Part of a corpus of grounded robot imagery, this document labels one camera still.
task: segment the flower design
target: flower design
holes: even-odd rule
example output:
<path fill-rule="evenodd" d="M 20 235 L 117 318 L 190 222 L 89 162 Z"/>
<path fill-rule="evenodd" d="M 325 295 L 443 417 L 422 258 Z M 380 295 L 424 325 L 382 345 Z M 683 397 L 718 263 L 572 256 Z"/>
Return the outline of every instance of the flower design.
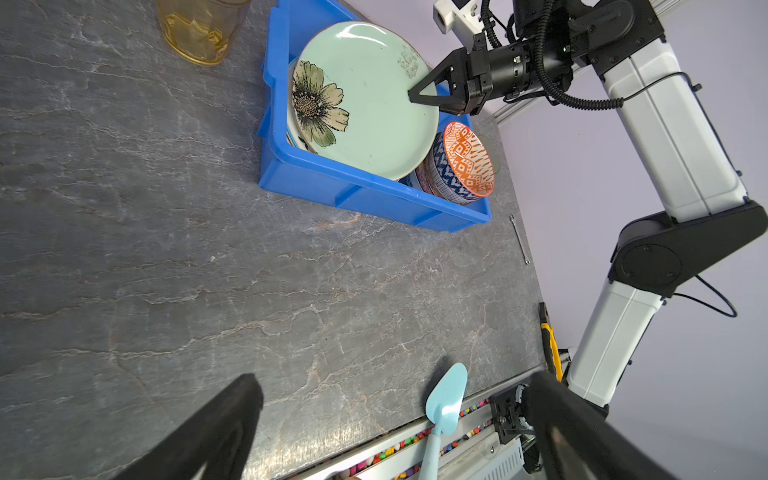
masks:
<path fill-rule="evenodd" d="M 330 130 L 345 131 L 349 112 L 338 108 L 344 92 L 336 84 L 323 87 L 323 70 L 313 63 L 302 60 L 293 72 L 293 109 L 299 121 L 301 134 L 320 147 L 336 143 Z"/>

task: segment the light green plate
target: light green plate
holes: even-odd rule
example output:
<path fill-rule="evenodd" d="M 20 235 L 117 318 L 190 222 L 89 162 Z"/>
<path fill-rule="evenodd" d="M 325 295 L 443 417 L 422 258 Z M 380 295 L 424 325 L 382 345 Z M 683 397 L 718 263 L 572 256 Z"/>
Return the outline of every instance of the light green plate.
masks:
<path fill-rule="evenodd" d="M 405 40 L 377 25 L 343 22 L 313 38 L 293 72 L 293 110 L 319 155 L 390 180 L 412 172 L 437 133 L 437 107 L 408 90 L 429 73 Z M 422 94 L 437 95 L 434 84 Z"/>

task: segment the blue plastic crate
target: blue plastic crate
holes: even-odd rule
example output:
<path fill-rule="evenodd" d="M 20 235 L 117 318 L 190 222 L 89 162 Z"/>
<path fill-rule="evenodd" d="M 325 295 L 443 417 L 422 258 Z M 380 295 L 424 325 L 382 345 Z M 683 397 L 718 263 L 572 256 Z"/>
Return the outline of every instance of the blue plastic crate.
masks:
<path fill-rule="evenodd" d="M 280 0 L 272 9 L 263 66 L 264 81 L 270 88 L 270 106 L 258 130 L 264 139 L 259 186 L 278 194 L 431 230 L 456 232 L 489 222 L 492 216 L 487 198 L 466 207 L 452 204 L 292 147 L 286 140 L 289 63 L 319 31 L 338 22 L 357 19 L 334 0 Z M 472 126 L 468 115 L 441 114 L 440 130 L 454 120 Z"/>

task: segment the light blue spatula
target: light blue spatula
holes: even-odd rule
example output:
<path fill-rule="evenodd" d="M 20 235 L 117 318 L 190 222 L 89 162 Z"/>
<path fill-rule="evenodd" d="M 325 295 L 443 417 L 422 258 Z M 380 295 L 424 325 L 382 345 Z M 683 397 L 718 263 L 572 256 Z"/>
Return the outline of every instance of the light blue spatula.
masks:
<path fill-rule="evenodd" d="M 436 480 L 440 460 L 440 435 L 452 434 L 458 425 L 458 412 L 467 388 L 467 367 L 456 363 L 440 379 L 427 398 L 427 418 L 435 424 L 427 438 L 419 480 Z"/>

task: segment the amber glass cup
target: amber glass cup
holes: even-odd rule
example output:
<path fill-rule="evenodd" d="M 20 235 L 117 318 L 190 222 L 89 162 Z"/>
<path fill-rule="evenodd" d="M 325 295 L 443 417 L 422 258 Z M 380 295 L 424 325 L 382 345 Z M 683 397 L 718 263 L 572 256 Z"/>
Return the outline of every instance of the amber glass cup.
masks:
<path fill-rule="evenodd" d="M 224 60 L 250 0 L 157 0 L 163 36 L 182 57 L 213 67 Z"/>

